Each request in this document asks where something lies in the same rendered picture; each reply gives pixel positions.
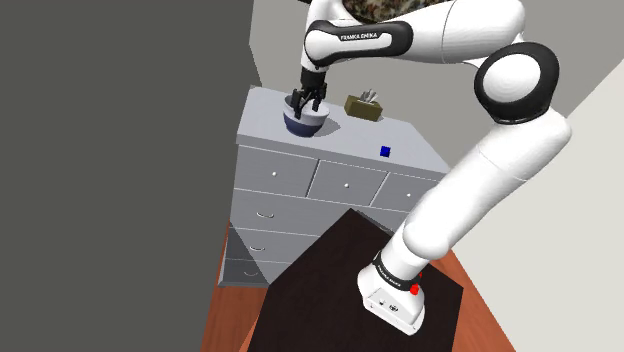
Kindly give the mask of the blue and white bowl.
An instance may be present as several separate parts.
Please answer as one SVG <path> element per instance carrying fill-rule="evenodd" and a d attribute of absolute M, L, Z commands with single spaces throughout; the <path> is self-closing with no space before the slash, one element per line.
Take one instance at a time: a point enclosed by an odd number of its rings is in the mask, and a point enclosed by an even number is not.
<path fill-rule="evenodd" d="M 287 130 L 299 137 L 312 137 L 322 128 L 329 116 L 329 106 L 321 102 L 318 109 L 314 110 L 314 101 L 308 101 L 301 110 L 300 118 L 297 119 L 294 109 L 290 106 L 291 98 L 291 95 L 284 98 L 283 119 Z"/>

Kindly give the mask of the olive tissue box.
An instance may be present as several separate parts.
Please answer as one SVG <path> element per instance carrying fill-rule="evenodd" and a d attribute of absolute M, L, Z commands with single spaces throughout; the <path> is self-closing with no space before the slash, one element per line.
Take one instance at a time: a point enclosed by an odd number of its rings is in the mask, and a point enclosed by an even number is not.
<path fill-rule="evenodd" d="M 377 92 L 372 89 L 364 91 L 360 96 L 349 95 L 344 104 L 345 113 L 351 117 L 376 122 L 383 111 L 376 101 L 377 97 Z"/>

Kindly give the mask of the grey chest of drawers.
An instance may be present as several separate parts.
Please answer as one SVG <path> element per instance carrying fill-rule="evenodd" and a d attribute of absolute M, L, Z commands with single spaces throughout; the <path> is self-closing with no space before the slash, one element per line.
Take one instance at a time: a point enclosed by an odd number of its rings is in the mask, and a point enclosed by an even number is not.
<path fill-rule="evenodd" d="M 449 170 L 410 123 L 350 117 L 337 105 L 312 137 L 296 136 L 284 123 L 285 97 L 248 92 L 221 286 L 268 286 L 350 209 L 394 232 Z"/>

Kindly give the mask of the dark robot stand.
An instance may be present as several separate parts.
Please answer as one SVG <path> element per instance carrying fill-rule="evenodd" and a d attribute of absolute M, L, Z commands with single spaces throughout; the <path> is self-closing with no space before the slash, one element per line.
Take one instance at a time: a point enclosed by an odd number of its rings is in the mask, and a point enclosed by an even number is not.
<path fill-rule="evenodd" d="M 462 287 L 432 266 L 425 315 L 408 336 L 367 311 L 358 272 L 390 235 L 349 210 L 269 286 L 247 352 L 452 352 Z"/>

